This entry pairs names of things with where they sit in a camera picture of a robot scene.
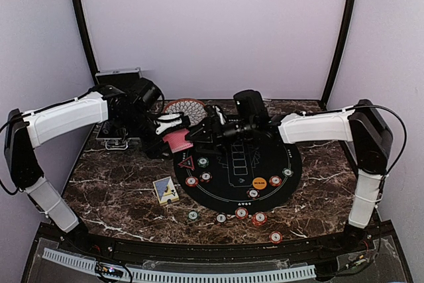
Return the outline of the orange big blind button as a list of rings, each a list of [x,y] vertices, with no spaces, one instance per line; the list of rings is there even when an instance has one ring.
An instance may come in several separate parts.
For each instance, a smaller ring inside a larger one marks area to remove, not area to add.
[[[263,190],[267,186],[267,181],[264,178],[257,177],[255,179],[253,179],[252,186],[256,190]]]

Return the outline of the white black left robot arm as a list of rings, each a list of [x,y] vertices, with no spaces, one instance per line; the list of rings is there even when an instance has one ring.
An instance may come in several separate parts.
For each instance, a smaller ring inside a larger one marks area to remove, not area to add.
[[[153,114],[152,104],[161,93],[152,83],[139,91],[122,91],[112,85],[97,85],[85,94],[38,110],[14,109],[3,125],[6,131],[4,156],[16,190],[24,192],[41,213],[51,219],[67,242],[79,254],[93,249],[93,238],[86,226],[46,179],[34,149],[60,135],[95,123],[114,121],[134,133],[149,158],[166,158],[170,147],[163,140],[166,133],[184,123],[184,116]]]

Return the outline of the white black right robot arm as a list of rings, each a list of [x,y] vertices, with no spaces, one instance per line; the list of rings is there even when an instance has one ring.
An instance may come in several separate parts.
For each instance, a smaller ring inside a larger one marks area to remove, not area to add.
[[[317,113],[297,112],[269,116],[259,91],[240,91],[233,97],[239,115],[228,121],[220,107],[206,105],[207,116],[189,128],[185,139],[204,152],[219,152],[237,139],[268,137],[284,144],[308,141],[352,142],[358,181],[348,224],[338,246],[351,253],[362,244],[373,211],[381,200],[385,180],[394,167],[389,162],[393,133],[381,116],[380,105],[368,99],[357,104]]]

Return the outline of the black red poker chip stack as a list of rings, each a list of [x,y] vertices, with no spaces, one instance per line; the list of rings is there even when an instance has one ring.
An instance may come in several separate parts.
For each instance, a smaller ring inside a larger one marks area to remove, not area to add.
[[[215,220],[218,224],[222,224],[227,221],[227,216],[223,213],[219,213],[216,215]]]

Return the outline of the black chip mat front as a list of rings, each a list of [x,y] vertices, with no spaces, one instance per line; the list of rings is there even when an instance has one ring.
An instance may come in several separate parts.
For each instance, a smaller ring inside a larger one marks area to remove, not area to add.
[[[260,192],[255,188],[249,189],[246,194],[251,199],[256,199],[260,196]]]

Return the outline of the green chip mat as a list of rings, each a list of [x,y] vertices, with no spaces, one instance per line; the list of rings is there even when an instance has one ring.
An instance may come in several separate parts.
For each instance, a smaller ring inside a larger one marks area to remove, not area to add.
[[[200,168],[206,168],[209,165],[209,159],[206,157],[199,157],[197,159],[197,164]]]
[[[290,168],[284,168],[282,170],[282,173],[285,177],[289,178],[291,176],[293,176],[293,170],[291,170]]]

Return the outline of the red playing card deck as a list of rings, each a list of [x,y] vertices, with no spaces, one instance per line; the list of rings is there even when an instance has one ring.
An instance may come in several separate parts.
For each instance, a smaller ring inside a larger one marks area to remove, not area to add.
[[[181,129],[173,133],[169,133],[163,137],[164,142],[170,146],[172,153],[177,153],[189,149],[193,146],[191,141],[186,140],[186,135],[189,133],[187,129]]]

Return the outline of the red chip mat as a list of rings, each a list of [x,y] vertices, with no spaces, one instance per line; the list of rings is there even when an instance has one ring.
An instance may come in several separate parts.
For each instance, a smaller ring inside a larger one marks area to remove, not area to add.
[[[188,187],[196,187],[199,183],[199,180],[194,176],[189,176],[185,179],[185,184]]]
[[[273,187],[278,187],[282,184],[282,179],[279,176],[274,175],[269,179],[269,184]]]

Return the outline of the black chip mat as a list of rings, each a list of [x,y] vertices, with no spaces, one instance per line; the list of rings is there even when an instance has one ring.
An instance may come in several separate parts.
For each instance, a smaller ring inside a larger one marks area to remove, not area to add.
[[[205,182],[205,183],[210,182],[211,179],[212,179],[212,175],[209,172],[202,172],[201,175],[200,175],[200,177],[199,177],[199,181],[200,182]]]
[[[249,189],[246,194],[251,199],[256,199],[260,196],[260,192],[255,188]]]

